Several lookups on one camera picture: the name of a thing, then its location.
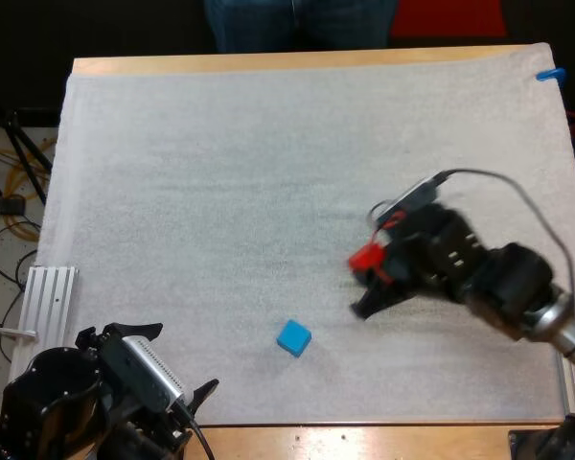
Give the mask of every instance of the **white towel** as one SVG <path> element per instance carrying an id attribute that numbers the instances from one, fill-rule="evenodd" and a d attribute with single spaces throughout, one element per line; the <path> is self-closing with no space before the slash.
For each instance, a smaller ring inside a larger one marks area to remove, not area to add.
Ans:
<path id="1" fill-rule="evenodd" d="M 38 261 L 75 265 L 69 337 L 162 322 L 156 351 L 204 424 L 542 420 L 555 356 L 415 298 L 366 322 L 348 257 L 368 209 L 441 169 L 507 173 L 575 257 L 575 165 L 547 45 L 481 60 L 325 70 L 72 76 Z M 488 246 L 559 250 L 503 184 L 455 177 Z M 300 358 L 275 339 L 312 332 Z"/>

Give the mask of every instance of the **tripod leg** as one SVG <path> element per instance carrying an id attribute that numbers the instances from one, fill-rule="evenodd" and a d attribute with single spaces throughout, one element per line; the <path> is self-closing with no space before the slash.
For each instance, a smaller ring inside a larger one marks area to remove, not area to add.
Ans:
<path id="1" fill-rule="evenodd" d="M 38 160 L 38 163 L 42 165 L 47 173 L 50 173 L 53 165 L 43 154 L 43 152 L 40 151 L 36 144 L 32 142 L 32 139 L 28 137 L 28 134 L 26 134 L 25 131 L 21 128 L 19 122 L 17 121 L 16 113 L 11 115 L 11 128 L 14 134 L 21 140 L 21 143 L 26 146 L 26 149 L 28 149 L 34 158 Z"/>
<path id="2" fill-rule="evenodd" d="M 36 179 L 36 176 L 35 176 L 34 172 L 32 171 L 32 168 L 30 168 L 30 163 L 28 163 L 28 160 L 26 159 L 26 155 L 24 154 L 23 149 L 19 145 L 19 141 L 17 141 L 17 137 L 12 130 L 12 125 L 10 123 L 7 123 L 4 126 L 4 129 L 5 129 L 5 131 L 7 131 L 7 135 L 9 136 L 9 139 L 11 140 L 11 144 L 12 144 L 13 148 L 15 149 L 15 151 L 17 152 L 17 156 L 19 157 L 19 160 L 21 161 L 21 166 L 23 166 L 23 169 L 25 170 L 28 177 L 30 178 L 30 182 L 32 182 L 32 185 L 34 186 L 34 189 L 36 190 L 36 193 L 38 194 L 40 201 L 42 201 L 42 204 L 45 204 L 47 201 L 47 196 L 45 195 L 45 192 L 42 190 L 42 187 L 38 183 L 38 179 Z"/>

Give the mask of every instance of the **blue clip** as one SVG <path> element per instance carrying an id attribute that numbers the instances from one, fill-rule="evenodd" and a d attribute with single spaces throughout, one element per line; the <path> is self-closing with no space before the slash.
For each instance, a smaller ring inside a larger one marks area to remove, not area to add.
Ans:
<path id="1" fill-rule="evenodd" d="M 549 79 L 556 79 L 559 87 L 562 88 L 566 81 L 566 71 L 562 67 L 558 67 L 557 69 L 545 70 L 537 73 L 538 81 L 546 81 Z"/>

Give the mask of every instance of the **wooden table edge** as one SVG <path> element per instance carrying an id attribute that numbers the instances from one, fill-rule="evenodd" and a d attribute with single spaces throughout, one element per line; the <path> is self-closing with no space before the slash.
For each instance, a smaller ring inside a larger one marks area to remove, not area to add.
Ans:
<path id="1" fill-rule="evenodd" d="M 250 55 L 80 57 L 74 61 L 73 74 L 152 75 L 409 64 L 487 58 L 522 47 L 495 45 Z"/>

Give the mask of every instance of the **red object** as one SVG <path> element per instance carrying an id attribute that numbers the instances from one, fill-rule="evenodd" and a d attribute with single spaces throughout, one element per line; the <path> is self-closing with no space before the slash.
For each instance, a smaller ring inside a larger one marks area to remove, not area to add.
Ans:
<path id="1" fill-rule="evenodd" d="M 401 0 L 394 37 L 506 36 L 500 0 Z"/>
<path id="2" fill-rule="evenodd" d="M 349 258 L 348 264 L 352 271 L 367 271 L 380 267 L 384 258 L 385 248 L 376 242 L 369 242 Z"/>

